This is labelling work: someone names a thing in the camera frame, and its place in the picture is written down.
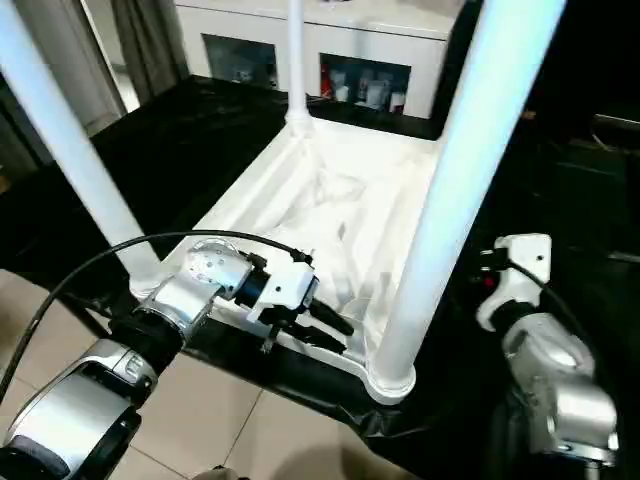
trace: black tablecloth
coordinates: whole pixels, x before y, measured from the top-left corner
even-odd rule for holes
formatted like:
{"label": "black tablecloth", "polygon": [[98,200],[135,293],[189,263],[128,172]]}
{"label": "black tablecloth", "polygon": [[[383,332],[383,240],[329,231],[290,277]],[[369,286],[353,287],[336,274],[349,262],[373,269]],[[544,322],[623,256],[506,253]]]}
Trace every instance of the black tablecloth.
{"label": "black tablecloth", "polygon": [[[310,109],[410,136],[439,133],[428,121],[325,100],[310,100]],[[93,141],[145,232],[188,229],[282,128],[285,110],[281,93],[194,77]],[[218,322],[203,327],[187,351],[350,425],[374,451],[417,474],[479,477],[509,376],[498,339],[474,320],[486,295],[475,281],[475,256],[499,235],[549,233],[552,285],[606,365],[620,413],[621,470],[637,471],[625,452],[633,452],[640,432],[631,392],[640,371],[640,273],[633,262],[609,258],[615,251],[640,254],[637,172],[631,158],[556,145],[520,127],[416,362],[417,386],[400,405],[377,405],[355,377],[286,349],[264,357],[259,339]],[[55,166],[2,195],[0,221],[0,267],[46,288],[107,246]],[[175,243],[160,242],[156,250],[164,255]],[[126,275],[111,259],[78,278],[67,295],[110,315],[127,303],[125,291]]]}

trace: black connector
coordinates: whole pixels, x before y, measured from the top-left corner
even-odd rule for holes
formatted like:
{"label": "black connector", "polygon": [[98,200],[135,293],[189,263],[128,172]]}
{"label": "black connector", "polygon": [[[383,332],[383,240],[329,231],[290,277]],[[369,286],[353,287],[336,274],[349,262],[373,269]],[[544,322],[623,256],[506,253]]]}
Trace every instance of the black connector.
{"label": "black connector", "polygon": [[234,302],[236,305],[244,305],[249,308],[253,308],[253,306],[260,298],[260,294],[264,290],[264,287],[267,285],[269,278],[271,276],[262,270],[259,267],[255,267],[249,273],[246,280],[236,293],[236,297]]}
{"label": "black connector", "polygon": [[309,314],[322,323],[329,325],[331,328],[335,328],[343,335],[347,335],[349,337],[353,335],[353,326],[351,326],[349,322],[342,318],[329,305],[321,302],[320,300],[316,300],[315,298],[312,300],[311,305],[309,306]]}
{"label": "black connector", "polygon": [[283,330],[307,345],[323,348],[330,352],[337,353],[338,355],[342,355],[342,353],[347,349],[346,345],[342,344],[328,333],[325,333],[319,328],[313,326],[303,327],[302,325],[293,323],[283,328]]}
{"label": "black connector", "polygon": [[537,311],[535,305],[511,300],[496,309],[491,316],[491,325],[500,337],[504,337],[518,320]]}
{"label": "black connector", "polygon": [[158,376],[182,350],[183,339],[177,327],[152,312],[138,310],[126,318],[112,320],[109,328],[111,340],[135,351]]}
{"label": "black connector", "polygon": [[480,270],[483,272],[501,272],[509,268],[509,249],[496,248],[480,252]]}
{"label": "black connector", "polygon": [[55,470],[52,471],[49,467],[50,465],[36,459],[30,451],[25,452],[11,444],[0,448],[0,478],[7,480],[60,480],[65,477]]}
{"label": "black connector", "polygon": [[311,265],[313,263],[313,257],[309,254],[301,252],[300,250],[289,252],[289,255],[291,255],[291,258],[293,258],[294,262],[304,262],[307,265]]}

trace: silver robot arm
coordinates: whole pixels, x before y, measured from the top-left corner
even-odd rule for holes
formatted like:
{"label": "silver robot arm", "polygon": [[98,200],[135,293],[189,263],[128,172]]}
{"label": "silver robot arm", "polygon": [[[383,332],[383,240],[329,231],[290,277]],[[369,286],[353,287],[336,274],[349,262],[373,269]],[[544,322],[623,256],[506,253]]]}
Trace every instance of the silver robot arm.
{"label": "silver robot arm", "polygon": [[[279,319],[270,323],[265,351],[299,313],[328,308],[313,299],[318,280],[310,261],[293,262],[274,275],[265,266],[225,241],[197,243],[175,275],[129,317],[111,323],[109,338],[98,340],[24,406],[1,449],[0,478],[108,478],[141,423],[137,410],[216,298],[235,300],[257,320]],[[267,315],[274,310],[278,315]],[[327,323],[351,329],[329,316]]]}
{"label": "silver robot arm", "polygon": [[595,382],[590,350],[553,315],[539,311],[541,287],[508,267],[514,262],[548,282],[551,238],[512,235],[498,239],[495,249],[483,253],[501,251],[507,265],[500,269],[497,289],[478,309],[477,320],[502,335],[503,352],[527,405],[531,453],[571,457],[589,468],[613,465],[616,409]]}

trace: tile floor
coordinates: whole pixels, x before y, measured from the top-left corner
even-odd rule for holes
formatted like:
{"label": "tile floor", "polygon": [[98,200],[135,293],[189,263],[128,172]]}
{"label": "tile floor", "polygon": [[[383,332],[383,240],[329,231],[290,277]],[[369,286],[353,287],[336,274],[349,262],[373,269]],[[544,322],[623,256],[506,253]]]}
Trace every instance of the tile floor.
{"label": "tile floor", "polygon": [[[0,368],[44,290],[0,270]],[[16,410],[93,342],[62,306],[43,320],[0,406],[4,432]],[[182,396],[182,392],[198,392]],[[142,409],[143,426],[115,480],[180,480],[224,464],[253,480],[406,480],[347,427],[180,356]]]}

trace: glass cabinet door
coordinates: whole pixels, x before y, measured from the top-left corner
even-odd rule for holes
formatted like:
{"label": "glass cabinet door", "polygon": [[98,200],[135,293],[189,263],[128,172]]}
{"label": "glass cabinet door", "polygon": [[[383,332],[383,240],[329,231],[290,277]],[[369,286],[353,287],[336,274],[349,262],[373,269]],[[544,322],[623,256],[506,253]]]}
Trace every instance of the glass cabinet door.
{"label": "glass cabinet door", "polygon": [[320,94],[340,102],[402,114],[411,67],[320,54]]}
{"label": "glass cabinet door", "polygon": [[191,73],[288,89],[285,20],[185,6],[177,11]]}

